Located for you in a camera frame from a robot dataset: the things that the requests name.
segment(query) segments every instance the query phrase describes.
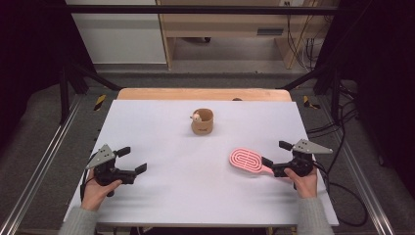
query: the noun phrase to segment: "white table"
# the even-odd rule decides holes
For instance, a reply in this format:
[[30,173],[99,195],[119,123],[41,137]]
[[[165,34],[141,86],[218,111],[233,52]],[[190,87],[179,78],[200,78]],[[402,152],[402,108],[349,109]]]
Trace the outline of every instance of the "white table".
[[[210,135],[197,136],[189,116],[214,112]],[[278,141],[307,139],[297,104],[272,101],[115,100],[93,150],[131,147],[120,169],[143,163],[133,185],[121,185],[100,207],[111,226],[274,227],[298,223],[298,195],[287,178],[255,175],[229,164],[235,148],[252,149],[274,163],[292,153]],[[318,192],[329,223],[338,225],[319,176]],[[80,205],[78,190],[69,205]]]

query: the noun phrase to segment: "pink hair brush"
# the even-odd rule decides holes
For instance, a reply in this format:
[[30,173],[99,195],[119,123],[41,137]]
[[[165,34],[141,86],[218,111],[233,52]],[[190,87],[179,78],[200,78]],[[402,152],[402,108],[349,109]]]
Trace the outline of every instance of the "pink hair brush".
[[256,152],[244,148],[235,149],[229,158],[231,165],[252,173],[267,172],[274,175],[273,162]]

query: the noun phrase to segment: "white cabinet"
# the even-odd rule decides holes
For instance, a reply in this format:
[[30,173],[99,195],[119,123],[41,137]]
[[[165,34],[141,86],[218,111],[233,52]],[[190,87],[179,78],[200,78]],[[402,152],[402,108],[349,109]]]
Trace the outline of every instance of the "white cabinet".
[[[73,5],[156,5],[154,0],[67,0]],[[72,14],[98,64],[166,64],[157,14]]]

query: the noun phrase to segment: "small figurine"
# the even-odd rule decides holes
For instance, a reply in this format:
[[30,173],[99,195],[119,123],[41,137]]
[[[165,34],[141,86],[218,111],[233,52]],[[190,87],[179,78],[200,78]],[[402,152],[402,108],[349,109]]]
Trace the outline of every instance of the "small figurine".
[[199,112],[195,112],[190,118],[195,122],[201,122],[202,121],[202,118],[199,115]]

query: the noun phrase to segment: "sleeve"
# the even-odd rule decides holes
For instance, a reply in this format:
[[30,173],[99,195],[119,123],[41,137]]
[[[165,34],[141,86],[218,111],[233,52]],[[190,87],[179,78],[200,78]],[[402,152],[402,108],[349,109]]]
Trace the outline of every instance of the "sleeve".
[[300,199],[298,233],[299,235],[334,234],[319,198]]
[[98,213],[82,208],[72,208],[69,212],[67,221],[61,227],[59,235],[93,235],[97,222]]

